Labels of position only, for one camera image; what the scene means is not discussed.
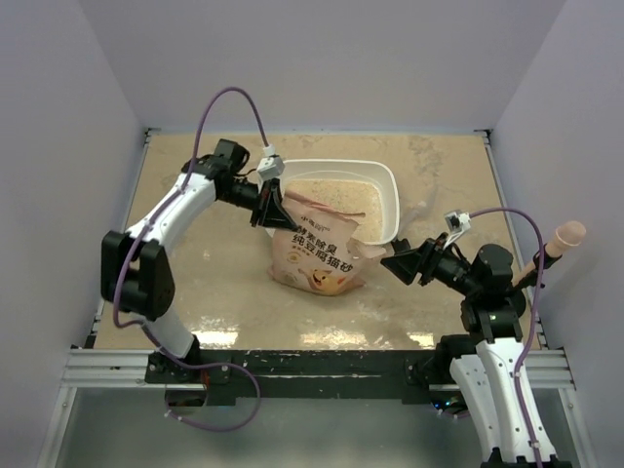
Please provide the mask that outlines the black bag clip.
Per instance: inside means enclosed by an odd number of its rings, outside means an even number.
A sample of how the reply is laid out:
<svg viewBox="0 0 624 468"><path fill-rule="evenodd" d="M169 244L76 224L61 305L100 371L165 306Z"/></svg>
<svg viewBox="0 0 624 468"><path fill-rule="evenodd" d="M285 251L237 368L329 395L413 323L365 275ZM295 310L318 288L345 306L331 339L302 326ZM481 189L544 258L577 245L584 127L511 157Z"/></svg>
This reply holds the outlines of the black bag clip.
<svg viewBox="0 0 624 468"><path fill-rule="evenodd" d="M394 254L408 252L411 249L410 241L408 239L396 238L391 242L391 246L394 250Z"/></svg>

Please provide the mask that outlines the orange cat litter bag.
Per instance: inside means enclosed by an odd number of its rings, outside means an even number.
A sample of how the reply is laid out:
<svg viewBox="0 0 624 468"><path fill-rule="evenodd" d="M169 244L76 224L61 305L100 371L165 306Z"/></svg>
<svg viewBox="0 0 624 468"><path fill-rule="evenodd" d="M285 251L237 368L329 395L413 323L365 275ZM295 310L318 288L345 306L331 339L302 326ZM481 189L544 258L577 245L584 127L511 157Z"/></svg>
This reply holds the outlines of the orange cat litter bag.
<svg viewBox="0 0 624 468"><path fill-rule="evenodd" d="M268 274L278 283L336 296L361 287L360 274L387 254L384 247L354 237L363 213L339 211L291 190L284 195L283 206L298 228L272 235Z"/></svg>

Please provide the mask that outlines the white litter box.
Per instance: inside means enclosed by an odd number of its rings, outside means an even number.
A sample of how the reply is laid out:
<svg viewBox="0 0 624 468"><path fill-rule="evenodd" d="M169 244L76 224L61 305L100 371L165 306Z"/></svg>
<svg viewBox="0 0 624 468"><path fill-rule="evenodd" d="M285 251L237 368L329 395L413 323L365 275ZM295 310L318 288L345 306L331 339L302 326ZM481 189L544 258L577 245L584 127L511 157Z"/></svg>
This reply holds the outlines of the white litter box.
<svg viewBox="0 0 624 468"><path fill-rule="evenodd" d="M370 245L392 241L399 231L396 179L384 164L368 160L298 159L285 163L282 186L328 205L359 223L355 237Z"/></svg>

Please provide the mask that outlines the beige litter scoop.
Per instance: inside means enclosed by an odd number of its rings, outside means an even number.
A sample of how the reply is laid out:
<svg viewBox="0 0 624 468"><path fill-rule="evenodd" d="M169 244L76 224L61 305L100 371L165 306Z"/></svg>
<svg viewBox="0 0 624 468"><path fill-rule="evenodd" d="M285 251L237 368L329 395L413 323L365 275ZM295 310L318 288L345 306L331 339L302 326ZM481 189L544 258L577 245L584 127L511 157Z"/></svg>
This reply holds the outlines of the beige litter scoop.
<svg viewBox="0 0 624 468"><path fill-rule="evenodd" d="M586 236L586 227L577 220L571 220L560 225L550 241L544 245L543 269L549 269L556 263L563 254L578 247ZM529 262L521 272L513 279L513 287L516 289L525 289L527 287L535 287L541 281L537 280L537 269L540 253L536 253L531 262Z"/></svg>

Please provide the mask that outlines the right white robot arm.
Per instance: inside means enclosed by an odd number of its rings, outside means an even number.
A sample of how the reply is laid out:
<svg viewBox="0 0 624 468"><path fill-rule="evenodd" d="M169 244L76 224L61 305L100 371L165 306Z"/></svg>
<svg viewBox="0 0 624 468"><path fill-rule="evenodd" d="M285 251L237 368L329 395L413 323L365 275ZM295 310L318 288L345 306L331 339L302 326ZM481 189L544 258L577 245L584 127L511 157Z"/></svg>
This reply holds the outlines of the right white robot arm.
<svg viewBox="0 0 624 468"><path fill-rule="evenodd" d="M463 297L466 333L440 339L433 360L419 368L456 383L477 431L485 467L567 467L545 430L524 360L526 344L519 317L526 300L512 284L513 256L486 244L468 260L446 248L446 235L414 248L395 240L382 265L402 283L426 286L438 281Z"/></svg>

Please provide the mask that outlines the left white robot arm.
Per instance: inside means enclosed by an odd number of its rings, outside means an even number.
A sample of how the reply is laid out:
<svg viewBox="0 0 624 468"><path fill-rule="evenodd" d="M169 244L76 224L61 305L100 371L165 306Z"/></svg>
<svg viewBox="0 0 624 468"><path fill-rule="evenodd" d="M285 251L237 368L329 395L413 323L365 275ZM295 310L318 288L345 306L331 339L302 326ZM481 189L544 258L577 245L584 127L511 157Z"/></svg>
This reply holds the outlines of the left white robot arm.
<svg viewBox="0 0 624 468"><path fill-rule="evenodd" d="M100 294L113 306L115 327L140 327L180 382L210 368L197 336L173 309L176 284L169 255L187 228L212 204L223 202L249 211L251 226L298 229L283 206L285 164L273 145L265 144L263 152L255 169L259 181L252 183L243 173L249 150L220 139L213 153L193 156L182 166L173 187L144 218L123 232L109 231L101 241Z"/></svg>

